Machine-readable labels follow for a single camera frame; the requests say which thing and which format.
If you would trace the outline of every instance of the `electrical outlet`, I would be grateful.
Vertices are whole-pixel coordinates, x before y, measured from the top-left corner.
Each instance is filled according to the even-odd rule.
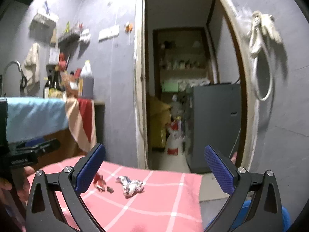
[[[118,35],[119,35],[119,24],[113,27],[101,30],[100,33],[98,34],[98,40],[101,41],[101,40],[112,38]]]

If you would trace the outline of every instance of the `white wall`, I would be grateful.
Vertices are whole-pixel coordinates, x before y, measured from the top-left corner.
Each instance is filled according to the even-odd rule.
[[[212,0],[147,0],[149,93],[155,94],[152,31],[161,28],[205,27]]]
[[[235,83],[239,78],[238,62],[222,9],[216,1],[214,13],[209,23],[209,32],[214,42],[214,51],[217,57],[220,83]]]
[[[282,44],[270,42],[268,49],[274,89],[260,102],[250,172],[274,172],[282,205],[293,222],[309,198],[309,24],[294,0],[232,1],[237,10],[244,6],[273,15],[282,37]],[[258,78],[266,80],[267,64],[262,61],[259,58]]]
[[[90,29],[91,41],[72,53],[69,70],[89,59],[94,74],[95,99],[105,102],[103,140],[106,159],[137,167],[134,89],[134,30],[125,33],[126,22],[135,20],[136,0],[83,0],[78,15]],[[120,25],[115,38],[98,41],[102,29]]]
[[[42,7],[46,0],[33,0],[30,6],[13,1],[3,18],[0,21],[0,74],[2,74],[4,67],[9,61],[18,60],[21,64],[25,60],[29,49],[34,42],[38,42],[40,45],[40,83],[25,94],[29,96],[43,96],[43,87],[46,81],[43,80],[46,77],[46,53],[47,48],[46,40],[49,41],[51,36],[48,36],[48,29],[43,27],[38,30],[36,27],[36,34],[30,34],[30,25],[33,17],[37,13],[38,8]],[[48,6],[51,12],[59,16],[57,23],[57,35],[59,36],[65,29],[65,25],[68,21],[71,25],[75,18],[79,5],[82,0],[47,0]],[[4,92],[7,96],[22,96],[23,93],[19,91],[19,81],[21,75],[15,65],[12,65],[7,70],[4,78]]]

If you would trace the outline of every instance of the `metal screw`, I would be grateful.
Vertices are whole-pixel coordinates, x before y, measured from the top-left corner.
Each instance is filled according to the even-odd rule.
[[[65,171],[66,173],[70,172],[71,170],[72,170],[72,167],[70,167],[70,166],[66,166],[66,167],[64,168],[64,171]]]
[[[243,167],[239,167],[239,168],[238,168],[238,172],[239,172],[239,173],[245,173],[245,172],[246,172],[246,169],[243,168]]]
[[[42,174],[43,174],[43,171],[42,171],[42,170],[39,170],[39,171],[36,172],[36,176],[40,176],[40,175],[42,175]]]
[[[267,175],[268,175],[268,176],[273,176],[273,172],[270,171],[270,170],[267,170]]]

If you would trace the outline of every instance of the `blue towel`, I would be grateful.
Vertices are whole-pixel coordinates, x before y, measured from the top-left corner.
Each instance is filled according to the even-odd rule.
[[[7,98],[7,141],[26,141],[69,127],[61,99],[37,97]]]

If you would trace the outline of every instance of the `blue gripper pad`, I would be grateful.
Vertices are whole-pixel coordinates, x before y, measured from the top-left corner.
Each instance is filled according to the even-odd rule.
[[[235,190],[234,178],[210,145],[205,147],[204,157],[222,191],[231,195]]]
[[[40,137],[40,138],[34,138],[34,139],[31,139],[29,141],[27,141],[25,143],[25,147],[33,147],[37,144],[40,144],[40,143],[43,143],[45,142],[46,140],[43,138],[43,137]]]
[[[92,150],[89,152],[91,154],[80,159],[84,162],[84,165],[76,175],[75,192],[77,194],[84,193],[88,190],[95,174],[98,172],[98,169],[105,159],[105,147],[102,144],[97,144]]]

